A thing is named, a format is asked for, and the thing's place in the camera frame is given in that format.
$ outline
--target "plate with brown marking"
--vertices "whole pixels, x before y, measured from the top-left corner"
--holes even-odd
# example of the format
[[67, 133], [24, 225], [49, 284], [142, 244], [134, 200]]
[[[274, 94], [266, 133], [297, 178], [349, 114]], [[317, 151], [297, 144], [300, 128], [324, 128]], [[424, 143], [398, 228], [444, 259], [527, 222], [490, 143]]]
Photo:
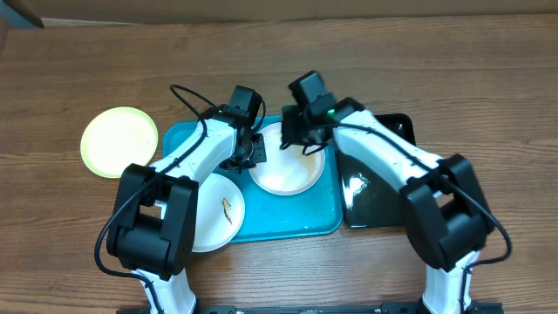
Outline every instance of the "plate with brown marking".
[[241, 190], [228, 178], [210, 174], [198, 193], [193, 252], [227, 244], [241, 228], [246, 205]]

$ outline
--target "brown table surface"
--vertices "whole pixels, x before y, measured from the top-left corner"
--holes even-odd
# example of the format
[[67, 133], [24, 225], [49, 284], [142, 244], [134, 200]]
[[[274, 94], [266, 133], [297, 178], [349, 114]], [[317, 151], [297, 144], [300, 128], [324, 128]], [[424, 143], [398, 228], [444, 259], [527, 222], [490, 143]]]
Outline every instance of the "brown table surface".
[[[287, 84], [311, 69], [340, 99], [411, 116], [424, 149], [472, 161], [515, 244], [509, 261], [475, 271], [473, 298], [509, 313], [558, 312], [556, 15], [10, 31], [0, 62], [0, 311], [146, 305], [137, 280], [93, 261], [118, 186], [79, 155], [97, 114], [138, 107], [162, 141], [194, 118], [170, 84], [217, 103], [251, 86], [278, 113], [293, 103]], [[494, 232], [483, 256], [503, 249]], [[412, 301], [425, 283], [399, 228], [230, 245], [194, 256], [187, 273], [203, 304], [241, 306]]]

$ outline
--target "cream-colored plate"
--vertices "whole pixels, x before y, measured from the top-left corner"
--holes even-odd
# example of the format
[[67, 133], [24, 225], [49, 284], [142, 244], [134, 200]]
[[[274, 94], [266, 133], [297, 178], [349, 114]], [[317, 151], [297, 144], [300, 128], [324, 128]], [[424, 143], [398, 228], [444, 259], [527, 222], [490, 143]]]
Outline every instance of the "cream-colored plate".
[[325, 166], [324, 151], [304, 156], [300, 146], [280, 150], [281, 122], [264, 127], [261, 133], [267, 161], [249, 170], [257, 185], [275, 195], [295, 195], [316, 183]]
[[81, 137], [81, 157], [95, 174], [119, 178], [131, 163], [145, 166], [158, 141], [153, 120], [139, 109], [117, 107], [93, 119]]

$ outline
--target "blue tray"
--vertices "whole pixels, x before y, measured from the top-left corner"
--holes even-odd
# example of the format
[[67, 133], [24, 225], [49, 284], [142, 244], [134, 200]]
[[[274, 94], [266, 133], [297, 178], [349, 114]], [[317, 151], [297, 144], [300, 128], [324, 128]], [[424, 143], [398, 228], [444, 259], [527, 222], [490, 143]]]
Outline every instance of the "blue tray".
[[[262, 127], [279, 121], [278, 115], [268, 116]], [[163, 140], [163, 157], [186, 140], [195, 127], [196, 122], [172, 126]], [[266, 192], [255, 184], [248, 170], [238, 174], [216, 168], [214, 173], [234, 182], [246, 202], [244, 222], [231, 242], [328, 235], [343, 220], [335, 151], [330, 147], [325, 149], [322, 175], [311, 188], [298, 195], [279, 196]]]

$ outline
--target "plate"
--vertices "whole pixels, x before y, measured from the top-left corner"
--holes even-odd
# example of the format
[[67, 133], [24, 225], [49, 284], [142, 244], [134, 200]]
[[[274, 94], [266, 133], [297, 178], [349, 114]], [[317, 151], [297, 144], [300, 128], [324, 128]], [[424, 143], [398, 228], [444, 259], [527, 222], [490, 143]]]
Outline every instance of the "plate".
[[228, 178], [210, 174], [198, 192], [193, 252], [227, 244], [241, 228], [246, 205], [241, 190]]
[[325, 165], [324, 151], [310, 156], [303, 155], [303, 148], [291, 145], [285, 150], [281, 145], [281, 122], [261, 130], [267, 161], [249, 169], [254, 182], [275, 195], [296, 195], [310, 188], [322, 175]]
[[80, 152], [95, 174], [119, 178], [131, 163], [145, 166], [158, 142], [153, 120], [139, 109], [116, 107], [93, 119], [81, 137]]

